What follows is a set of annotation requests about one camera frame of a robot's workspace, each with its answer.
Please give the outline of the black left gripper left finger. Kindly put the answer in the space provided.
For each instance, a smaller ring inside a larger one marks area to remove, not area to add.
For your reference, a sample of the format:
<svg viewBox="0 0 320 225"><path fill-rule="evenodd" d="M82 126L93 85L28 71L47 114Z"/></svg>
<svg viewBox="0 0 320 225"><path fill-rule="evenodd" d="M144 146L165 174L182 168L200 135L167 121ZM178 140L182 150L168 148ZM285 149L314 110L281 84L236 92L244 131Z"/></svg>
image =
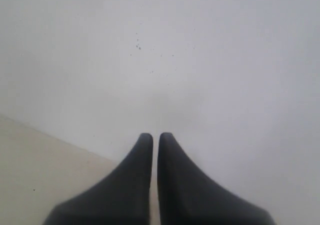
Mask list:
<svg viewBox="0 0 320 225"><path fill-rule="evenodd" d="M142 133L123 161L85 192L56 205L45 225L148 225L153 137Z"/></svg>

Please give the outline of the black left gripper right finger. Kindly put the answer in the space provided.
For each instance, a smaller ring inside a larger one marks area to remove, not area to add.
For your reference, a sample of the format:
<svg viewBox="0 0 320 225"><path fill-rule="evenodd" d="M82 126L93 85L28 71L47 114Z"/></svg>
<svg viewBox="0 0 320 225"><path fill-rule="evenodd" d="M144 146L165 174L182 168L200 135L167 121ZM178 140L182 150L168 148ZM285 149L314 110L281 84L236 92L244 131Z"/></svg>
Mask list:
<svg viewBox="0 0 320 225"><path fill-rule="evenodd" d="M159 137L157 188L163 225L275 224L265 209L208 177L170 132Z"/></svg>

